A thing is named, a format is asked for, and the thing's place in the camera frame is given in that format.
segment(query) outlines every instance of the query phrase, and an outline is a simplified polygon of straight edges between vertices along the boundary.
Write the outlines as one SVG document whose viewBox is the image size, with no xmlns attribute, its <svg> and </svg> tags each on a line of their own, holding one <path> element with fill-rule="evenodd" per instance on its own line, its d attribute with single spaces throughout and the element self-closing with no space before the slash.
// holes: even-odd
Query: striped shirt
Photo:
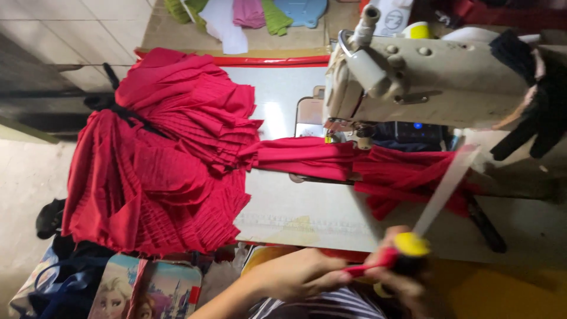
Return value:
<svg viewBox="0 0 567 319">
<path fill-rule="evenodd" d="M 268 298 L 250 319 L 386 319 L 382 310 L 366 296 L 348 288 L 284 303 Z"/>
</svg>

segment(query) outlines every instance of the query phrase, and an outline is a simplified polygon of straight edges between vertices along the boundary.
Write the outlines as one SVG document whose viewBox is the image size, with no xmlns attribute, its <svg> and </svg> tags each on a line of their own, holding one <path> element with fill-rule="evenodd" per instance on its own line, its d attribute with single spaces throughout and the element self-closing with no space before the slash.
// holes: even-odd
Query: printed cartoon character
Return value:
<svg viewBox="0 0 567 319">
<path fill-rule="evenodd" d="M 125 319 L 132 287 L 122 278 L 113 278 L 100 287 L 100 306 L 108 319 Z"/>
<path fill-rule="evenodd" d="M 139 297 L 138 307 L 136 309 L 136 319 L 153 319 L 155 314 L 155 301 L 150 296 L 149 293 L 146 293 Z"/>
</svg>

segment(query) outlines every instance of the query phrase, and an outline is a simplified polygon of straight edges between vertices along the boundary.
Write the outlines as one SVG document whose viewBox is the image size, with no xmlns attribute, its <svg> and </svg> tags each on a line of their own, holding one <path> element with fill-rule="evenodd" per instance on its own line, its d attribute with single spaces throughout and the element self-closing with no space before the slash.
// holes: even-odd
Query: hand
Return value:
<svg viewBox="0 0 567 319">
<path fill-rule="evenodd" d="M 245 277 L 251 285 L 258 286 L 261 296 L 294 301 L 350 283 L 350 274 L 340 271 L 346 265 L 343 259 L 306 248 L 262 263 Z"/>
<path fill-rule="evenodd" d="M 371 266 L 377 264 L 380 260 L 383 249 L 393 245 L 394 237 L 399 233 L 410 231 L 411 230 L 407 226 L 395 226 L 388 228 L 381 246 L 375 253 L 370 254 L 368 258 L 366 258 L 364 265 Z M 425 301 L 428 296 L 428 290 L 426 289 L 426 286 L 422 284 L 427 280 L 427 270 L 425 270 L 422 274 L 419 274 L 417 278 L 409 278 L 398 275 L 384 267 L 368 269 L 365 271 L 365 275 L 376 279 L 383 285 L 394 290 L 400 302 L 409 308 L 415 317 L 421 318 L 430 315 L 428 302 Z"/>
</svg>

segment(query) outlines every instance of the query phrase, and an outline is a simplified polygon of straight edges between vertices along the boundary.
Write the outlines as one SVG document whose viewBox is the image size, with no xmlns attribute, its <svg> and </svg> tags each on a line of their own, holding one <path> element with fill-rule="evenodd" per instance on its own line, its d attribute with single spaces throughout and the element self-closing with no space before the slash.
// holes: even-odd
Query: industrial sewing machine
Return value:
<svg viewBox="0 0 567 319">
<path fill-rule="evenodd" d="M 521 104 L 525 81 L 488 43 L 372 36 L 379 17 L 367 6 L 354 32 L 339 33 L 324 97 L 329 132 L 356 132 L 367 148 L 376 122 L 491 128 Z"/>
</svg>

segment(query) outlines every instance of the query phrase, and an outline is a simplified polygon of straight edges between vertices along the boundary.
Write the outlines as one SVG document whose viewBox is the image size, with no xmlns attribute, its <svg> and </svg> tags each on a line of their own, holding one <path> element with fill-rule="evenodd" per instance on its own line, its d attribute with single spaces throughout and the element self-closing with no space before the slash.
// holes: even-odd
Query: tiled wall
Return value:
<svg viewBox="0 0 567 319">
<path fill-rule="evenodd" d="M 0 0 L 0 32 L 85 91 L 109 90 L 102 63 L 122 78 L 135 62 L 155 0 Z"/>
</svg>

